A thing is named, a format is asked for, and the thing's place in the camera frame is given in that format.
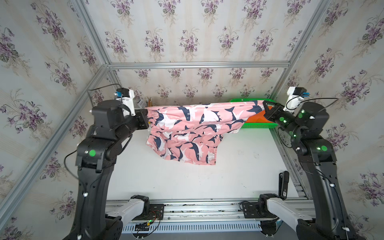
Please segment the orange cloth garment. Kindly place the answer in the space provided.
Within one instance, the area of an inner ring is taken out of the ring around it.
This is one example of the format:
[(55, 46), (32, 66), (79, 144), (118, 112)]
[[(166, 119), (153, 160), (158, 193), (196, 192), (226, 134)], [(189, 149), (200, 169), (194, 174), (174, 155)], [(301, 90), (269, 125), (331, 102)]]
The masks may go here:
[(250, 117), (247, 119), (246, 123), (248, 124), (265, 124), (272, 123), (268, 121), (264, 114), (266, 113), (265, 108), (259, 105), (252, 106), (251, 109), (246, 110), (246, 112), (250, 113)]

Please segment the pink patterned garment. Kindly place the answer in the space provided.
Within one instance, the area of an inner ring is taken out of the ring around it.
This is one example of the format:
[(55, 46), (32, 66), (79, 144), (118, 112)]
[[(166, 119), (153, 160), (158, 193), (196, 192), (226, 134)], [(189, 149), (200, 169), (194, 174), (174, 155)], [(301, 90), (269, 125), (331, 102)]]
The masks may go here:
[(264, 109), (262, 101), (149, 107), (147, 145), (165, 160), (215, 165), (224, 135)]

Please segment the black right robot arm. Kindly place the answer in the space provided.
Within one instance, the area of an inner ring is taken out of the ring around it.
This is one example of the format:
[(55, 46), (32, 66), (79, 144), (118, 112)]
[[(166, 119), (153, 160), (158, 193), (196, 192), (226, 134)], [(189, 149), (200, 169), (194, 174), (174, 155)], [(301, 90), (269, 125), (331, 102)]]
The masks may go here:
[(265, 200), (267, 211), (289, 225), (300, 240), (361, 240), (343, 201), (334, 147), (320, 135), (329, 119), (326, 108), (306, 102), (294, 116), (281, 104), (265, 101), (263, 105), (265, 118), (291, 137), (292, 149), (307, 174), (316, 216), (305, 217), (272, 196)]

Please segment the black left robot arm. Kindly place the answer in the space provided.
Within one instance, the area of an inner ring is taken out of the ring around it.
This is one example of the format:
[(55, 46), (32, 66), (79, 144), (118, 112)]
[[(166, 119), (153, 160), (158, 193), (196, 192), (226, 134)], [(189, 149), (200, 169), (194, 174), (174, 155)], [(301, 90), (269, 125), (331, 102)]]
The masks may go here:
[(67, 240), (117, 240), (134, 218), (147, 217), (148, 197), (135, 195), (115, 213), (106, 213), (108, 187), (117, 157), (136, 130), (149, 127), (148, 111), (136, 114), (118, 100), (93, 107), (94, 124), (76, 150), (79, 191), (75, 219)]

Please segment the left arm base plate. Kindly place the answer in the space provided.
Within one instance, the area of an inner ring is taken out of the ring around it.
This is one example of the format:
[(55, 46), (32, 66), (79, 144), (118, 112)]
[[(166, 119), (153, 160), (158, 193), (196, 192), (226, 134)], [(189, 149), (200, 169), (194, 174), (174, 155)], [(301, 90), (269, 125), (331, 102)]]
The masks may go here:
[(135, 217), (134, 221), (163, 220), (164, 208), (164, 204), (150, 204), (149, 210), (144, 212), (140, 216)]

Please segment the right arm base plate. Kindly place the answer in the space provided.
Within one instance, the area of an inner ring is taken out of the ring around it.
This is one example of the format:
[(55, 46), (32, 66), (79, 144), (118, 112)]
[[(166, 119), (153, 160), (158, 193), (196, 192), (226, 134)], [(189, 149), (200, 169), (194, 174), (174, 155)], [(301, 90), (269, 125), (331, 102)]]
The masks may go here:
[(279, 217), (268, 211), (267, 205), (264, 202), (252, 203), (242, 201), (239, 204), (240, 210), (243, 212), (246, 219), (278, 219)]

